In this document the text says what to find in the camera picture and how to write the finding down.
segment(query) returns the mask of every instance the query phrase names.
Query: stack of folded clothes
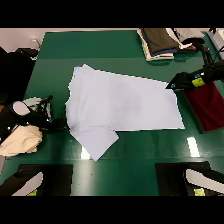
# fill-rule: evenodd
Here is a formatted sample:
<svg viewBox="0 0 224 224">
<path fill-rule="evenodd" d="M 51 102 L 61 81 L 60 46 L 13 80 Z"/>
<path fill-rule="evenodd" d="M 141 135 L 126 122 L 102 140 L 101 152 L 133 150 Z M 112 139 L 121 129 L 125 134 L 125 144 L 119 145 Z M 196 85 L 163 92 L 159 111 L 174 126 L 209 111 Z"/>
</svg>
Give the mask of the stack of folded clothes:
<svg viewBox="0 0 224 224">
<path fill-rule="evenodd" d="M 203 43 L 204 34 L 190 28 L 140 28 L 146 61 L 173 59 L 174 53 L 196 51 L 195 41 Z"/>
</svg>

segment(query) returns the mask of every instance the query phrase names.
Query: gray cloth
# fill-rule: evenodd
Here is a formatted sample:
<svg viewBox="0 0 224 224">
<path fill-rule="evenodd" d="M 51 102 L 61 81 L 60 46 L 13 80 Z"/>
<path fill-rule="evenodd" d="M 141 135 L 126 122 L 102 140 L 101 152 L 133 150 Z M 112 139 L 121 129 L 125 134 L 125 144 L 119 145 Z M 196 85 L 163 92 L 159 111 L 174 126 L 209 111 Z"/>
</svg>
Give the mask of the gray cloth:
<svg viewBox="0 0 224 224">
<path fill-rule="evenodd" d="M 179 49 L 179 44 L 168 35 L 166 28 L 144 28 L 144 32 L 147 36 L 151 53 L 170 48 Z"/>
<path fill-rule="evenodd" d="M 4 161 L 5 161 L 5 157 L 4 156 L 0 156 L 0 174 L 2 173 Z"/>
<path fill-rule="evenodd" d="M 205 36 L 201 31 L 195 28 L 176 28 L 176 31 L 180 42 L 183 42 L 188 38 L 204 38 Z"/>
</svg>

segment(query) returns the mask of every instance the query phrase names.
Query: dark red cloth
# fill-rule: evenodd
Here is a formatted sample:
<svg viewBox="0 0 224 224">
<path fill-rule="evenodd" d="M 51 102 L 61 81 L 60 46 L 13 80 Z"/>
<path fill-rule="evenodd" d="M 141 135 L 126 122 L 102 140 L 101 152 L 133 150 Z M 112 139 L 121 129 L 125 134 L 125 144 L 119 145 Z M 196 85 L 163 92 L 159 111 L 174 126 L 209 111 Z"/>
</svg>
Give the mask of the dark red cloth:
<svg viewBox="0 0 224 224">
<path fill-rule="evenodd" d="M 224 99 L 214 82 L 187 90 L 185 96 L 204 132 L 224 127 Z"/>
</svg>

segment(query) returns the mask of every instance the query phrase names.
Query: white floor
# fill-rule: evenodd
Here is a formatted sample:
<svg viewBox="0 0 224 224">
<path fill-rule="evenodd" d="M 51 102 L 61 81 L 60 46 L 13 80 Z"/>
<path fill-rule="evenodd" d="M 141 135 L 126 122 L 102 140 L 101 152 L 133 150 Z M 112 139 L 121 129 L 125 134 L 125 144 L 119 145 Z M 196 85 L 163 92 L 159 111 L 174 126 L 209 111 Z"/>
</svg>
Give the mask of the white floor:
<svg viewBox="0 0 224 224">
<path fill-rule="evenodd" d="M 7 52 L 17 48 L 33 47 L 31 39 L 42 43 L 45 32 L 81 31 L 81 30 L 136 30 L 137 28 L 0 28 L 0 46 Z M 209 28 L 194 28 L 208 31 Z"/>
</svg>

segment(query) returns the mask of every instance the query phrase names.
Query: green tabletop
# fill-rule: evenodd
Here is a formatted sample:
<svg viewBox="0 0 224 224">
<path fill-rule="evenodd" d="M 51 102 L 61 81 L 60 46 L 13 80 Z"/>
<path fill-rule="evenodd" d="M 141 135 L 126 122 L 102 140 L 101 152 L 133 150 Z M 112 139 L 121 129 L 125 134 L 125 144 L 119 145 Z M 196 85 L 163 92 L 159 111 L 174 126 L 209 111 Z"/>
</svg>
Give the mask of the green tabletop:
<svg viewBox="0 0 224 224">
<path fill-rule="evenodd" d="M 205 36 L 210 52 L 215 48 Z M 176 73 L 202 67 L 200 52 L 146 62 L 136 31 L 46 33 L 25 98 L 53 95 L 55 118 L 65 117 L 68 84 L 75 66 L 89 66 L 169 82 Z M 216 82 L 221 94 L 223 86 Z M 72 195 L 158 195 L 155 163 L 209 161 L 224 173 L 224 130 L 201 134 L 182 94 L 177 94 L 184 130 L 117 132 L 119 140 L 98 161 L 85 160 L 82 146 L 63 131 L 44 135 L 38 151 L 7 158 L 0 184 L 22 163 L 74 165 Z M 200 157 L 193 158 L 187 138 L 194 137 Z"/>
</svg>

